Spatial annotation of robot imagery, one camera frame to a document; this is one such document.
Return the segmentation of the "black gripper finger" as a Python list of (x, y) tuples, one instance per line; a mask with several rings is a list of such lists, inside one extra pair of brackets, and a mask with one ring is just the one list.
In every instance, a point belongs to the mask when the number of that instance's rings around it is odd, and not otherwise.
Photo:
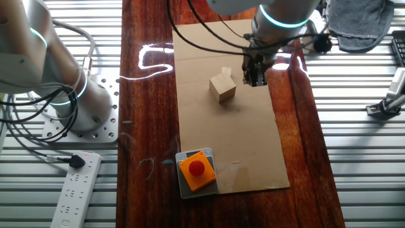
[(243, 70), (243, 83), (247, 84), (247, 85), (251, 85), (252, 84), (252, 67), (251, 65), (247, 65), (247, 66), (243, 66), (242, 67)]
[(266, 73), (262, 70), (257, 70), (256, 73), (254, 73), (254, 86), (266, 86), (268, 81), (266, 79)]

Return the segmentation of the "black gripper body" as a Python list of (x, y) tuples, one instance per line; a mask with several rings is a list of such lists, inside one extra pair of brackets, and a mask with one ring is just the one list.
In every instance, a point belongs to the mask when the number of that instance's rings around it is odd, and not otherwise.
[(266, 71), (273, 66), (278, 53), (278, 47), (269, 47), (261, 50), (250, 50), (252, 46), (249, 45), (243, 50), (244, 57), (242, 62), (242, 70), (244, 76), (253, 76), (256, 74), (266, 75)]

